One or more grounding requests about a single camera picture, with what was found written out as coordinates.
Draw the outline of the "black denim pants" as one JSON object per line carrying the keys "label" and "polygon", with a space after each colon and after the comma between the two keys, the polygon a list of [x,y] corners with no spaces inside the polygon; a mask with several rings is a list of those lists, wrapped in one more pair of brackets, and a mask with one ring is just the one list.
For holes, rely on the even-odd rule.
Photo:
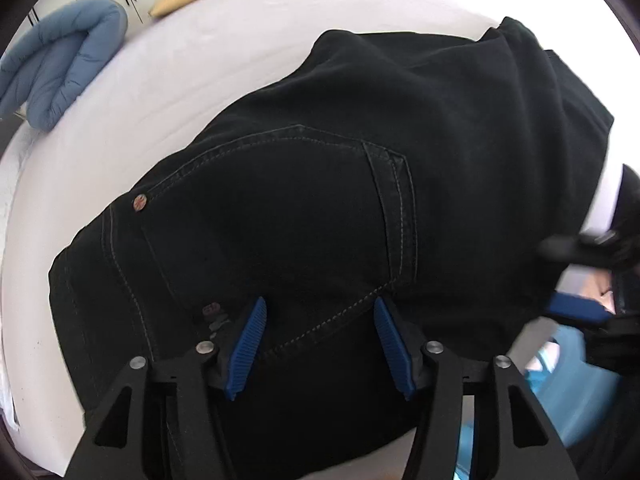
{"label": "black denim pants", "polygon": [[[73,479],[299,479],[419,422],[374,325],[490,360],[563,273],[614,119],[520,22],[480,39],[324,32],[107,205],[55,258],[50,305],[87,430]],[[245,388],[221,339],[267,324]]]}

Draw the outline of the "white bed mattress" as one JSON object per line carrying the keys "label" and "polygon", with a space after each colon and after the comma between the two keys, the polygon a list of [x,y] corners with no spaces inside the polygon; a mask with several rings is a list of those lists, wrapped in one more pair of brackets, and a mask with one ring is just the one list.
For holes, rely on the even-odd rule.
{"label": "white bed mattress", "polygon": [[56,128],[17,131],[1,162],[3,396],[17,451],[62,474],[84,430],[49,307],[54,257],[154,164],[244,94],[295,70],[331,28],[471,39],[516,18],[614,116],[639,162],[639,57],[604,0],[201,0],[129,40]]}

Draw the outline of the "blue folded duvet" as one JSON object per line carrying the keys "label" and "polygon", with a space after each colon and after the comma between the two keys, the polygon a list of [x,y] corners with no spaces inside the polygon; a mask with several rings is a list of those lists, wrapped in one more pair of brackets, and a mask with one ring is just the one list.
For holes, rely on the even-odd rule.
{"label": "blue folded duvet", "polygon": [[50,131],[124,43],[128,18],[114,0],[77,0],[48,14],[1,58],[1,115],[26,108]]}

